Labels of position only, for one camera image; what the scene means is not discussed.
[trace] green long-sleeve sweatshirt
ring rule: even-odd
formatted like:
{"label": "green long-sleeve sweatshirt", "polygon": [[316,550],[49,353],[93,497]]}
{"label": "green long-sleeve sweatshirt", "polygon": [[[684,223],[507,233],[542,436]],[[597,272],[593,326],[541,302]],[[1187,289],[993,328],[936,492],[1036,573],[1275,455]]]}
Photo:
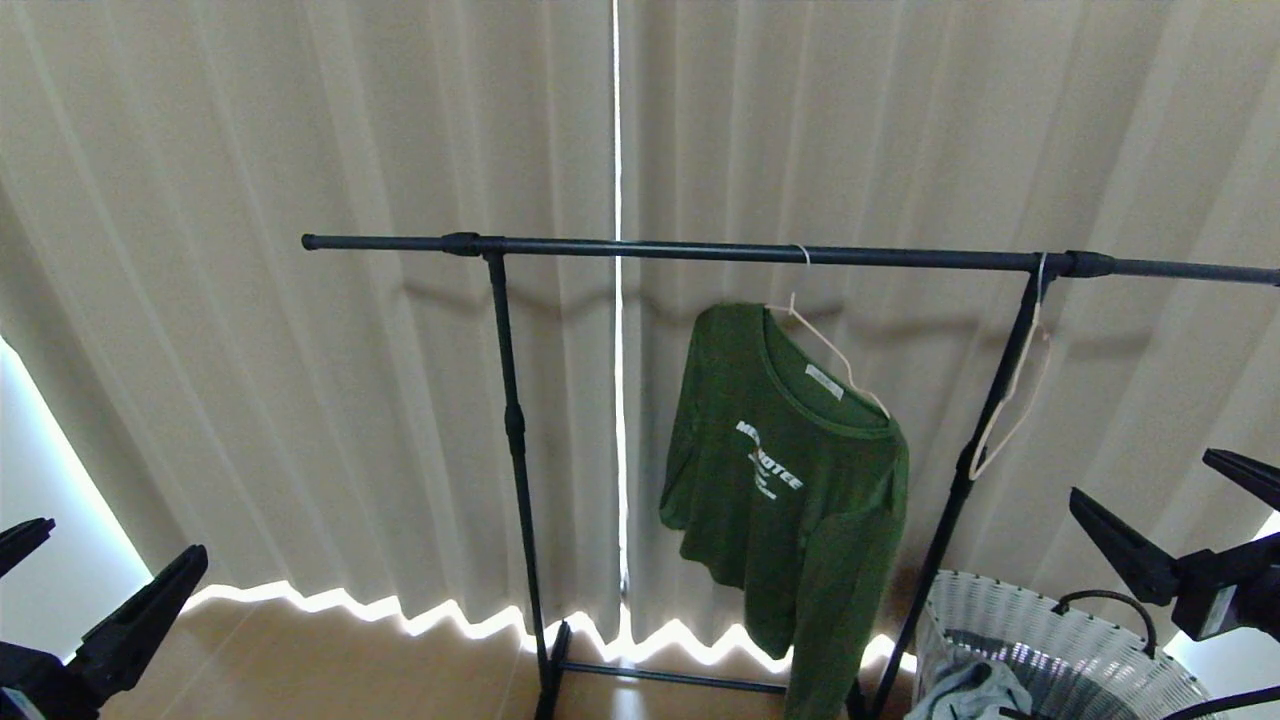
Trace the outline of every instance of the green long-sleeve sweatshirt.
{"label": "green long-sleeve sweatshirt", "polygon": [[858,675],[906,510],[897,423],[833,380],[760,305],[699,315],[667,456],[680,553],[744,589],[746,630],[795,644],[788,720],[829,720]]}

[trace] brown floor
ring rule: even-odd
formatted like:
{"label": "brown floor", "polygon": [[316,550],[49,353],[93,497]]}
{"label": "brown floor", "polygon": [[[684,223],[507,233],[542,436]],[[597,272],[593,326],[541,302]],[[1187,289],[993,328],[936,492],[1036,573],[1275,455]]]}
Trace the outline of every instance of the brown floor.
{"label": "brown floor", "polygon": [[[575,660],[598,661],[575,641]],[[741,651],[704,667],[676,647],[648,669],[721,678],[771,676]],[[909,683],[900,682],[900,717]],[[211,601],[178,619],[138,687],[104,707],[105,720],[196,717],[527,719],[538,701],[538,666],[504,629],[481,641],[444,621],[419,637],[397,620],[365,623],[344,609],[308,614],[287,601]],[[561,688],[559,720],[617,717],[781,717],[782,700],[652,680],[571,673]]]}

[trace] curtain fold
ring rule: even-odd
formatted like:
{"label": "curtain fold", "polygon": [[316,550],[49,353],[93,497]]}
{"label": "curtain fold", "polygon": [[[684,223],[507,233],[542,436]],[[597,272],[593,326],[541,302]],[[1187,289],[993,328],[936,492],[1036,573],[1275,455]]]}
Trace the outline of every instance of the curtain fold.
{"label": "curtain fold", "polygon": [[[1078,249],[1271,266],[1280,258],[1276,8],[622,10],[625,238]],[[636,637],[681,619],[710,643],[741,620],[737,593],[681,560],[680,534],[657,515],[698,311],[721,300],[785,304],[797,291],[806,318],[897,416],[913,468],[909,525],[879,620],[892,632],[1024,279],[626,260]],[[1117,585],[1066,511],[1071,486],[1171,552],[1252,537],[1266,507],[1203,468],[1199,454],[1221,446],[1277,460],[1265,439],[1276,428],[1276,388],[1260,379],[1275,368],[1274,292],[1064,279],[1046,318],[1053,352],[1039,402],[979,480],[945,565],[1051,594]],[[803,329],[792,337],[838,366]],[[1037,346],[1027,391],[1042,357]]]}
{"label": "curtain fold", "polygon": [[[0,8],[5,242],[138,448],[137,477],[90,470],[145,557],[202,542],[215,582],[410,616],[526,607],[484,263],[298,238],[608,237],[611,54],[607,5]],[[613,264],[508,274],[544,607],[611,635]],[[140,484],[161,509],[128,512]]]}

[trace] black basket handle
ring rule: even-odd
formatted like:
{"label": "black basket handle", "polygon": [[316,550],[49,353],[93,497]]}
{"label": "black basket handle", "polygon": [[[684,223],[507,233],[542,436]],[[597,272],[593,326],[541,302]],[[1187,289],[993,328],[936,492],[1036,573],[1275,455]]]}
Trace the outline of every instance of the black basket handle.
{"label": "black basket handle", "polygon": [[1147,609],[1143,607],[1140,602],[1126,594],[1111,591],[1080,591],[1080,592],[1066,593],[1062,596],[1061,600],[1057,601],[1057,605],[1053,606],[1053,612],[1059,615],[1066,615],[1066,611],[1071,607],[1070,605],[1071,602],[1085,597],[1105,597],[1107,600],[1119,600],[1120,602],[1137,610],[1138,615],[1142,616],[1142,624],[1147,626],[1147,644],[1143,646],[1142,652],[1143,655],[1146,655],[1152,660],[1156,659],[1156,621],[1151,619],[1151,612],[1147,612]]}

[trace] clothes rack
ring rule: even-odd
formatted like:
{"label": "clothes rack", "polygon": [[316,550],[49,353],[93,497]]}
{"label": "clothes rack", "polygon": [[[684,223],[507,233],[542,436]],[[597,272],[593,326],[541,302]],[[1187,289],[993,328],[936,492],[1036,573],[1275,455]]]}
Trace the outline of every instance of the clothes rack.
{"label": "clothes rack", "polygon": [[[685,260],[723,260],[736,263],[813,263],[820,265],[864,265],[897,268],[948,268],[965,270],[1023,272],[1028,274],[1027,286],[1019,304],[1009,338],[1005,342],[1000,365],[987,392],[986,402],[978,415],[974,434],[960,451],[956,471],[951,483],[942,516],[933,533],[933,539],[924,557],[910,611],[899,632],[888,665],[881,676],[874,701],[865,707],[860,688],[851,688],[846,707],[850,717],[878,719],[888,701],[890,689],[897,676],[916,623],[928,600],[933,577],[942,565],[956,523],[974,482],[969,478],[969,468],[975,454],[986,454],[986,447],[978,447],[982,433],[996,406],[1009,391],[1020,348],[1032,331],[1032,319],[1037,302],[1043,301],[1048,287],[1057,278],[1097,278],[1106,275],[1189,278],[1230,283],[1253,283],[1280,287],[1280,269],[1248,268],[1236,265],[1206,265],[1199,263],[1172,263],[1161,260],[1130,260],[1112,258],[1100,252],[987,252],[968,250],[905,250],[868,249],[838,246],[796,245],[741,245],[704,242],[611,242],[600,240],[554,240],[517,238],[500,236],[481,236],[477,233],[452,233],[442,237],[360,237],[360,236],[302,236],[302,246],[307,250],[399,250],[399,251],[439,251],[451,255],[483,258],[489,265],[489,281],[493,286],[494,315],[498,328],[498,346],[502,355],[502,377],[506,392],[504,427],[515,471],[516,498],[520,514],[520,530],[524,541],[525,568],[529,579],[530,612],[535,628],[538,655],[538,675],[540,694],[535,711],[536,720],[550,720],[556,710],[564,671],[598,673],[627,678],[664,680],[709,685],[728,689],[741,689],[765,693],[785,693],[786,688],[776,684],[724,680],[678,673],[657,673],[628,667],[612,667],[567,660],[572,632],[567,623],[561,623],[552,644],[547,648],[545,623],[541,609],[541,594],[538,583],[538,555],[534,538],[532,505],[529,492],[529,469],[525,461],[525,415],[520,407],[516,387],[516,363],[512,352],[511,311],[507,299],[507,255],[566,255],[593,258],[664,258]],[[1043,277],[1039,277],[1043,266]]]}

